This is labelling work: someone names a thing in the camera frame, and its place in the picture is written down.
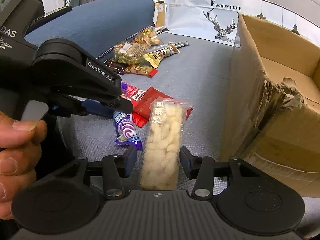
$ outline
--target deer illustration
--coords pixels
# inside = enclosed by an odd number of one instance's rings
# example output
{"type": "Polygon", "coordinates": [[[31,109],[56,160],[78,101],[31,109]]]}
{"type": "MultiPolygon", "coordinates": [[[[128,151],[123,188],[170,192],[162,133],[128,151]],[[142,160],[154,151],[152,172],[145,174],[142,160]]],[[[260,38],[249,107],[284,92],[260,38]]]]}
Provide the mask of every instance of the deer illustration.
{"type": "Polygon", "coordinates": [[[238,28],[238,25],[235,25],[235,21],[234,19],[232,19],[232,25],[230,26],[227,26],[226,29],[221,29],[220,26],[219,26],[219,23],[217,22],[217,16],[215,16],[215,18],[212,20],[212,17],[210,16],[210,12],[212,12],[211,9],[210,11],[207,12],[207,14],[205,14],[204,10],[202,10],[204,16],[210,21],[213,23],[213,27],[214,29],[218,32],[218,34],[215,36],[215,39],[218,39],[218,40],[222,40],[222,41],[232,41],[232,39],[229,39],[227,37],[227,34],[230,34],[230,33],[233,33],[233,30],[232,29],[236,29],[238,28]]]}

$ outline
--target purple and white swirl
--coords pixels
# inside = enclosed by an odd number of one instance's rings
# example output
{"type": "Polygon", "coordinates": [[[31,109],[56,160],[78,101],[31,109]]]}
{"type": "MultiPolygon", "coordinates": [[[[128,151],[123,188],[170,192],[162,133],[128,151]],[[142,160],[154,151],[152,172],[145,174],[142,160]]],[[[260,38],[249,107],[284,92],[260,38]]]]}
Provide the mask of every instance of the purple and white swirl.
{"type": "Polygon", "coordinates": [[[136,129],[134,127],[133,121],[131,121],[129,119],[124,119],[119,122],[118,131],[119,131],[119,134],[122,134],[123,137],[125,137],[127,139],[130,139],[130,138],[138,135],[136,132],[136,129]]]}

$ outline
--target metal screw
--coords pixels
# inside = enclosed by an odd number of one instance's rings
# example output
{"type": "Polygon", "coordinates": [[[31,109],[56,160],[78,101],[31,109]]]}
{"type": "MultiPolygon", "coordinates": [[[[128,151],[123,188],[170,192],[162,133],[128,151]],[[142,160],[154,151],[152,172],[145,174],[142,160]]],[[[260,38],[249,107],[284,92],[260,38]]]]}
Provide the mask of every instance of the metal screw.
{"type": "Polygon", "coordinates": [[[121,194],[122,190],[119,190],[118,188],[111,188],[107,191],[109,197],[119,197],[121,194]]]}
{"type": "Polygon", "coordinates": [[[198,197],[207,197],[210,195],[210,191],[205,188],[199,188],[199,189],[195,190],[195,194],[198,197]]]}

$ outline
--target human hand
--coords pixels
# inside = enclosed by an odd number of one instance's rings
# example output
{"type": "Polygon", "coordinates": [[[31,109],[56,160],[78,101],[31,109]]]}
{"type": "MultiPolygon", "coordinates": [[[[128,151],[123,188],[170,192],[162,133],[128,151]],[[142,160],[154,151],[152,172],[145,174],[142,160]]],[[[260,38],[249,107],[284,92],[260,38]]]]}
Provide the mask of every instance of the human hand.
{"type": "Polygon", "coordinates": [[[15,121],[0,111],[0,218],[12,219],[14,195],[36,181],[34,167],[47,135],[45,121],[15,121]]]}

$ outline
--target fingernail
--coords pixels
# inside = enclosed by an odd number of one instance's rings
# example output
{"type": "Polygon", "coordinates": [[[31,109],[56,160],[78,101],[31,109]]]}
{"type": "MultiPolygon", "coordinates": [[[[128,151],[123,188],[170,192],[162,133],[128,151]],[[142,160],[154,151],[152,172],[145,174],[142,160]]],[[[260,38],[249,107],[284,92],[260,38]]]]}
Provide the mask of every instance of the fingernail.
{"type": "Polygon", "coordinates": [[[0,183],[0,199],[5,197],[5,189],[3,185],[0,183]]]}
{"type": "Polygon", "coordinates": [[[33,121],[17,121],[15,120],[12,124],[12,128],[17,131],[30,132],[36,127],[37,123],[33,121]]]}
{"type": "Polygon", "coordinates": [[[11,157],[2,157],[0,159],[0,174],[15,173],[17,171],[17,161],[11,157]]]}

